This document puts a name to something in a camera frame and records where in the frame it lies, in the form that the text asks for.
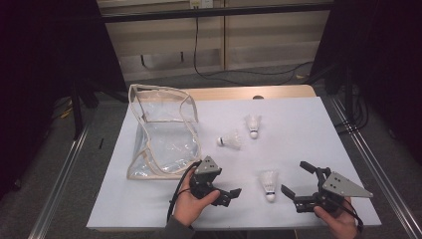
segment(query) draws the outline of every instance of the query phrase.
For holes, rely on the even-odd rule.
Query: hand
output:
[[[179,192],[190,188],[189,180],[195,168],[192,168],[184,178]],[[219,190],[214,190],[202,199],[196,198],[189,190],[179,194],[174,209],[174,218],[185,226],[190,226],[201,214],[202,210],[220,196]]]
[[[349,197],[346,197],[345,200],[351,202]],[[346,201],[344,201],[342,205],[352,211],[352,208]],[[341,209],[339,210],[340,211],[336,216],[332,216],[323,210],[323,208],[319,206],[314,207],[315,214],[328,225],[329,231],[335,238],[352,239],[357,234],[354,217]]]

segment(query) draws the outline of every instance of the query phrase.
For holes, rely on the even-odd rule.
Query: table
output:
[[[210,154],[223,168],[215,185],[227,190],[239,185],[243,188],[241,196],[229,207],[207,207],[194,224],[197,230],[323,226],[312,213],[296,213],[292,201],[280,191],[275,203],[266,202],[257,177],[257,173],[266,168],[277,168],[281,183],[294,189],[298,195],[311,195],[317,190],[316,177],[299,167],[301,160],[315,166],[330,166],[361,185],[323,104],[311,87],[192,89],[188,92],[198,108],[203,156]],[[265,100],[250,100],[254,96]],[[241,118],[238,113],[246,111],[263,116],[260,138],[248,140],[247,132],[243,130],[241,150],[216,146],[214,135],[239,126]],[[89,228],[101,231],[156,230],[165,225],[168,200],[177,181],[125,178],[136,126],[134,116],[128,111],[87,225]],[[380,225],[369,199],[354,199],[353,204],[366,225]]]

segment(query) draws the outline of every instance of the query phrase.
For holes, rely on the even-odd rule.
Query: transparent plastic bag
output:
[[[201,158],[194,100],[184,91],[131,85],[129,106],[138,120],[129,179],[177,179]]]

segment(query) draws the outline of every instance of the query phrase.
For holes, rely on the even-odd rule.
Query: black cable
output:
[[[334,127],[344,126],[345,124],[351,124],[361,118],[361,111],[357,111],[358,103],[354,103],[354,110],[353,110],[353,119],[345,119],[339,123],[336,123]]]
[[[350,211],[348,208],[344,207],[343,205],[337,203],[336,201],[331,200],[329,197],[326,200],[329,201],[330,203],[334,204],[335,206],[339,207],[341,210],[347,212],[352,217],[354,217],[357,220],[357,230],[359,231],[359,233],[362,233],[362,231],[363,231],[363,221],[357,215],[356,210],[354,209],[354,207],[351,205],[351,203],[349,201],[344,199],[344,201],[346,201],[348,203],[348,205],[351,207],[352,211]]]
[[[202,160],[193,162],[183,173],[182,177],[180,178],[179,184],[177,184],[176,190],[174,191],[173,197],[170,200],[170,206],[168,207],[168,212],[167,212],[167,222],[168,220],[170,220],[170,216],[173,213],[173,209],[174,209],[174,205],[176,204],[177,201],[177,197],[179,196],[180,193],[182,193],[183,191],[179,192],[180,189],[180,185],[182,184],[184,178],[186,177],[187,173],[190,171],[190,169],[192,169],[192,167],[194,166],[198,166],[200,163],[202,162]]]
[[[193,68],[195,69],[196,74],[198,74],[198,76],[200,76],[201,78],[203,78],[205,80],[223,81],[223,82],[227,82],[227,83],[231,83],[231,84],[235,84],[235,85],[240,85],[240,86],[244,86],[244,87],[251,87],[251,85],[248,85],[248,84],[233,82],[233,81],[226,80],[226,79],[208,78],[207,76],[199,73],[198,69],[196,68],[196,52],[197,52],[197,47],[198,47],[198,32],[199,32],[199,24],[198,24],[198,18],[196,18],[195,51],[193,52]]]
[[[364,118],[362,104],[360,103],[359,98],[360,98],[360,96],[357,97],[357,100],[356,100],[356,108],[357,109],[355,109],[355,110],[358,111],[358,113],[357,113],[358,117],[355,120],[356,125],[360,125],[363,121],[363,118]]]
[[[211,76],[214,75],[218,75],[218,74],[223,74],[223,73],[247,73],[247,74],[255,74],[255,75],[262,75],[262,76],[276,76],[276,75],[282,75],[282,74],[286,74],[286,73],[290,73],[293,72],[292,76],[286,80],[285,82],[276,84],[276,86],[279,85],[283,85],[289,81],[292,80],[293,76],[295,75],[295,71],[300,68],[303,67],[307,64],[312,64],[313,62],[304,62],[301,63],[295,67],[293,67],[290,70],[287,71],[283,71],[283,72],[276,72],[276,73],[259,73],[259,72],[252,72],[252,71],[244,71],[244,70],[228,70],[228,71],[220,71],[220,72],[215,72],[215,73],[210,73],[210,74],[203,74],[203,73],[199,73],[197,66],[196,66],[196,53],[197,53],[197,47],[198,47],[198,32],[199,32],[199,23],[198,23],[199,19],[196,18],[196,34],[195,34],[195,50],[193,52],[193,68],[195,69],[196,74],[198,74],[200,77],[202,77],[205,80],[216,80],[216,81],[223,81],[223,82],[227,82],[227,83],[231,83],[231,84],[235,84],[235,85],[240,85],[240,86],[245,86],[245,87],[252,87],[252,85],[248,85],[248,84],[244,84],[244,83],[239,83],[239,82],[233,82],[227,79],[221,79],[221,78],[209,78]]]
[[[343,131],[338,131],[337,132],[338,134],[344,134],[344,133],[348,133],[348,132],[355,132],[357,130],[363,129],[368,124],[368,122],[369,122],[369,107],[368,107],[367,102],[366,102],[365,99],[363,99],[363,103],[364,103],[364,107],[365,107],[365,114],[363,113],[363,109],[361,108],[361,105],[359,103],[360,113],[362,114],[362,117],[361,117],[360,121],[358,123],[356,123],[353,126],[353,128],[348,128],[348,129],[343,130]]]

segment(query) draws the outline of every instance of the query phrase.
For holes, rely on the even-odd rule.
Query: shuttlecock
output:
[[[266,192],[265,197],[269,202],[273,202],[274,199],[276,199],[276,186],[278,177],[279,174],[273,170],[263,171],[260,174],[260,181]]]
[[[245,117],[246,125],[249,129],[249,135],[251,138],[258,137],[258,128],[260,127],[261,116],[247,115]]]
[[[237,130],[233,130],[225,135],[217,138],[219,146],[228,146],[235,149],[240,149],[242,141],[240,140]]]

